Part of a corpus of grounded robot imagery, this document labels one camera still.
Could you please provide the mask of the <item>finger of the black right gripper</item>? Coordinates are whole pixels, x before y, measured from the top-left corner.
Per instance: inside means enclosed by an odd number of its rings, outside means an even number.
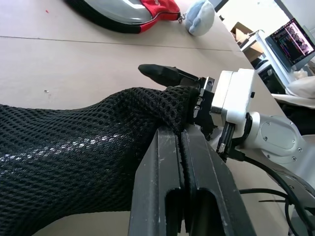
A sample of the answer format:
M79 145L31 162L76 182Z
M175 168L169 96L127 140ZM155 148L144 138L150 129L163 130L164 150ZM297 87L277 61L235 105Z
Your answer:
M138 70L144 76L165 87L191 86L198 87L198 77L176 67L157 64L141 64Z

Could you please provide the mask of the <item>red black grey zip bag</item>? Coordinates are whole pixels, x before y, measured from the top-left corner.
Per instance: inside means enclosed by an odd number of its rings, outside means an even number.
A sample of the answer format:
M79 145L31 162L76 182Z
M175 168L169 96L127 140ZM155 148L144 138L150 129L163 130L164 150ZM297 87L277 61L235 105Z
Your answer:
M114 32L140 34L158 21L177 21L174 0L63 0L92 23Z

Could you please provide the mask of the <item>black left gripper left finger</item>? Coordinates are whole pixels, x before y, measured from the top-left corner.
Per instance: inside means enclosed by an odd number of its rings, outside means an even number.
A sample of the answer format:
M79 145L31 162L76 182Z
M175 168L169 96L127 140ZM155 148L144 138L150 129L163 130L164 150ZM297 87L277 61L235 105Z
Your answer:
M128 236L178 236L183 219L183 174L177 136L159 128L134 180Z

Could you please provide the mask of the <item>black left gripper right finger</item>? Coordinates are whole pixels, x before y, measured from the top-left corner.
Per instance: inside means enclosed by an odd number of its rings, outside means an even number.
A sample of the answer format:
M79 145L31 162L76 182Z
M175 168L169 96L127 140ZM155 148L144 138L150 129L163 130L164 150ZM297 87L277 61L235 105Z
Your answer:
M189 236L256 236L233 175L198 129L181 133Z

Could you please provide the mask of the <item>light blue plush toy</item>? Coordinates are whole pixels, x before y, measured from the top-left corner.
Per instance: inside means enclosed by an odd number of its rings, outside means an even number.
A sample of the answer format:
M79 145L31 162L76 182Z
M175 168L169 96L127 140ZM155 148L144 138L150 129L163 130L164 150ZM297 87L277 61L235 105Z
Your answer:
M215 14L215 8L209 0L197 0L186 11L186 30L193 36L203 36L213 26Z

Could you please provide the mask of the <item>black mesh drawstring pouch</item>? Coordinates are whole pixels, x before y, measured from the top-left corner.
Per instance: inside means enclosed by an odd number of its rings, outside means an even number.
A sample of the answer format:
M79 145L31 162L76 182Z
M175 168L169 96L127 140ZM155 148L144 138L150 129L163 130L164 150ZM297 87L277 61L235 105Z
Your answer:
M129 88L73 110L0 104L0 236L32 236L73 214L129 211L157 128L179 134L198 95Z

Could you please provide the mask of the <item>cardboard box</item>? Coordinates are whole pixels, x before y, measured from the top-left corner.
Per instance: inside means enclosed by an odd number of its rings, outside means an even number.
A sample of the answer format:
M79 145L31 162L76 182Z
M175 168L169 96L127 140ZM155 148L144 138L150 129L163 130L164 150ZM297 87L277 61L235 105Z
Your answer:
M240 22L236 22L236 24L231 28L230 32L238 45L241 45L244 41L247 41L250 38L250 34L253 33L251 29L244 26Z

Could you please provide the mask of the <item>beige cloth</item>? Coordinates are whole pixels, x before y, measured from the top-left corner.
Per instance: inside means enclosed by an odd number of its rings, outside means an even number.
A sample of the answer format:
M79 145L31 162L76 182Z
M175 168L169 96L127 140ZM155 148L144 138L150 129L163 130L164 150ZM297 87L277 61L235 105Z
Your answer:
M285 94L272 96L278 102L315 110L315 76L295 80L285 88Z

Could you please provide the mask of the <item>white metal shelf frame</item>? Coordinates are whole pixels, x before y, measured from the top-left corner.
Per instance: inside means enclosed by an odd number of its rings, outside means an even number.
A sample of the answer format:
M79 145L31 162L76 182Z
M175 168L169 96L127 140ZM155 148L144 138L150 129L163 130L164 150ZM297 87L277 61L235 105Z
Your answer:
M293 71L288 71L280 59L277 57L276 53L273 52L271 45L266 40L267 36L262 30L258 30L253 33L248 39L246 39L241 45L240 49L242 52L249 49L253 44L258 43L260 48L268 60L268 65L272 66L276 75L278 76L281 85L286 88L288 84L295 80Z

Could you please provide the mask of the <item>open laptop computer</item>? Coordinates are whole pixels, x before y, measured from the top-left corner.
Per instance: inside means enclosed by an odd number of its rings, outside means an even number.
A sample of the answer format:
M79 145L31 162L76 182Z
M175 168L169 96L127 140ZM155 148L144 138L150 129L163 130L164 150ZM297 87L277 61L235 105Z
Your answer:
M315 57L315 39L294 18L265 40L287 72L302 69Z

